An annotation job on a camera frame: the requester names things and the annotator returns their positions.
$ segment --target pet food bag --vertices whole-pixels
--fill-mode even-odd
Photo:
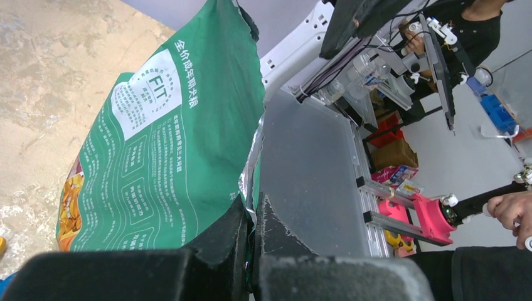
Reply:
[[[257,48],[232,0],[208,0],[96,117],[60,199],[60,250],[179,248],[239,195],[264,113]]]

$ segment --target black shirt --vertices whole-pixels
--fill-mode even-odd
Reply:
[[[491,18],[485,21],[468,21],[462,17],[462,12],[469,7],[475,0],[456,0],[445,4],[432,4],[423,11],[423,15],[437,19],[440,24],[451,24],[452,32],[458,38],[459,43],[469,56],[471,63],[479,66],[492,52],[499,46],[501,38],[501,16]],[[451,86],[454,88],[461,81],[460,73],[464,72],[464,67],[457,60],[456,56],[450,51],[447,45],[444,45],[443,39],[438,36],[438,41],[442,47],[444,60],[449,70]],[[411,95],[412,109],[406,112],[405,118],[421,119],[425,113],[420,103],[422,98],[433,94],[434,91],[423,81],[416,85],[416,91]]]

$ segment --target cable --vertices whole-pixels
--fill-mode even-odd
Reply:
[[[428,31],[420,31],[419,33],[415,34],[413,37],[411,37],[406,43],[405,45],[408,45],[416,36],[422,34],[422,33],[428,33],[428,34],[431,34],[430,32]],[[381,49],[381,47],[388,47],[388,48],[393,48],[392,46],[390,45],[366,45],[365,46],[366,48],[377,48],[377,49]],[[396,52],[399,52],[402,50],[401,49],[397,49],[397,50],[384,50],[384,49],[381,49],[382,51],[384,52],[388,52],[388,53],[396,53]]]
[[[484,66],[478,66],[477,69],[479,70],[485,70],[487,72],[487,74],[489,75],[489,77],[491,78],[491,81],[489,82],[489,84],[486,85],[486,88],[493,85],[493,73],[491,73],[491,71],[489,71],[486,67]]]
[[[428,34],[431,34],[430,32],[428,31],[420,31],[419,33],[416,33],[414,36],[412,36],[408,41],[407,41],[407,44],[410,43],[416,36],[422,34],[422,33],[428,33]],[[345,52],[345,54],[342,56],[342,58],[340,58],[338,61],[336,61],[333,65],[331,65],[327,70],[325,70],[324,72],[322,72],[316,79],[314,79],[312,81],[312,83],[309,85],[309,87],[307,88],[306,91],[304,91],[304,93],[302,92],[302,95],[300,96],[300,98],[298,99],[298,101],[303,101],[303,99],[305,99],[306,97],[304,96],[305,94],[306,95],[312,95],[314,93],[316,93],[317,91],[319,91],[320,89],[323,89],[324,87],[328,86],[331,82],[333,82],[333,80],[336,79],[336,77],[338,77],[338,75],[349,65],[349,62],[351,60],[354,59],[355,56],[359,55],[363,50],[365,50],[366,48],[380,48],[382,46],[378,46],[378,45],[370,45],[370,42],[371,40],[373,39],[373,36],[371,36],[369,39],[368,39],[368,42],[358,51],[354,51],[354,49],[361,43],[361,41],[359,41],[358,43],[356,43],[349,51]],[[397,51],[400,51],[400,50],[395,50],[395,51],[386,51],[386,52],[390,52],[390,53],[393,53],[393,52],[397,52]],[[346,61],[345,64],[341,67],[339,67],[337,70],[333,70],[333,68],[337,67],[338,65],[340,65],[343,61]],[[325,80],[329,77],[331,77],[325,84],[322,84],[323,82],[325,82]]]
[[[345,68],[345,66],[347,66],[347,64],[355,56],[360,54],[360,52],[364,49],[364,48],[362,48],[362,49],[360,49],[358,51],[355,51],[355,49],[360,45],[360,43],[362,43],[362,40],[358,41],[350,50],[346,51],[338,61],[334,62],[327,70],[324,70],[320,75],[318,75],[312,81],[312,83],[307,87],[307,89],[305,90],[305,93],[308,94],[308,95],[312,95],[312,94],[316,93],[319,89],[322,88],[322,87],[320,87],[320,84],[322,84],[327,78],[332,76],[334,72],[337,72],[334,75],[334,77],[332,78],[332,80],[330,80],[327,84],[329,84],[331,81],[333,81],[338,76],[338,74]],[[344,63],[344,65],[342,67],[340,67],[337,70],[334,70],[335,68],[337,68],[342,63]],[[298,98],[298,101],[301,102],[301,101],[303,101],[304,98],[305,97],[300,97],[300,98]]]
[[[320,89],[323,89],[324,87],[328,86],[331,82],[333,82],[333,80],[335,80],[336,77],[338,77],[338,75],[339,75],[340,73],[342,73],[342,71],[347,67],[347,65],[349,64],[349,62],[350,62],[351,60],[353,60],[355,56],[359,55],[364,49],[366,49],[366,48],[368,47],[368,45],[369,45],[369,43],[371,42],[371,39],[372,39],[372,38],[373,38],[373,36],[372,36],[370,39],[368,39],[368,42],[367,42],[367,43],[366,43],[366,44],[365,44],[360,50],[356,51],[356,53],[353,53],[353,55],[348,59],[348,62],[347,62],[345,65],[343,65],[342,67],[340,67],[340,69],[337,70],[336,74],[335,74],[335,75],[334,75],[334,76],[333,76],[333,77],[332,77],[327,83],[325,83],[325,84],[321,85],[320,87],[318,87],[318,88],[316,89],[316,91],[313,91],[313,92],[312,92],[312,94],[313,94],[313,93],[316,93],[316,92],[319,91]]]

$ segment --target yellow object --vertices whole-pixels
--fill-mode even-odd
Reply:
[[[75,174],[68,178],[63,187],[63,199],[59,211],[59,232],[57,241],[59,250],[70,251],[72,241],[80,232],[82,227],[82,217],[78,205],[78,196],[83,186],[84,175]]]
[[[5,238],[0,237],[0,256],[4,254],[7,248],[8,248],[8,242],[6,241]]]
[[[407,252],[411,252],[414,248],[413,241],[407,243],[403,240],[401,234],[394,235],[392,232],[385,230],[384,235],[386,237],[386,241],[393,247],[394,250],[405,247]]]

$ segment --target person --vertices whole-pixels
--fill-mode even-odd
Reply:
[[[532,252],[524,245],[532,236],[532,191],[492,198],[488,211],[513,232],[517,247],[472,246],[408,257],[424,272],[436,301],[532,300]]]
[[[436,18],[442,25],[449,24],[453,27],[452,32],[458,38],[461,47],[469,57],[473,66],[478,67],[498,46],[501,37],[501,8],[513,0],[439,0],[423,10],[423,15]],[[407,53],[421,55],[425,52],[425,45],[420,34],[407,30],[408,22],[403,22],[401,32],[403,42],[396,48],[406,49]],[[450,75],[450,84],[454,88],[462,81],[461,73],[464,73],[462,63],[450,48],[444,45],[443,39],[438,36],[442,45],[442,53]],[[415,92],[411,95],[412,108],[402,110],[391,100],[385,100],[386,110],[398,110],[403,122],[410,124],[421,120],[425,116],[421,99],[437,92],[436,84],[432,81],[430,70],[420,72],[422,79],[415,86]]]

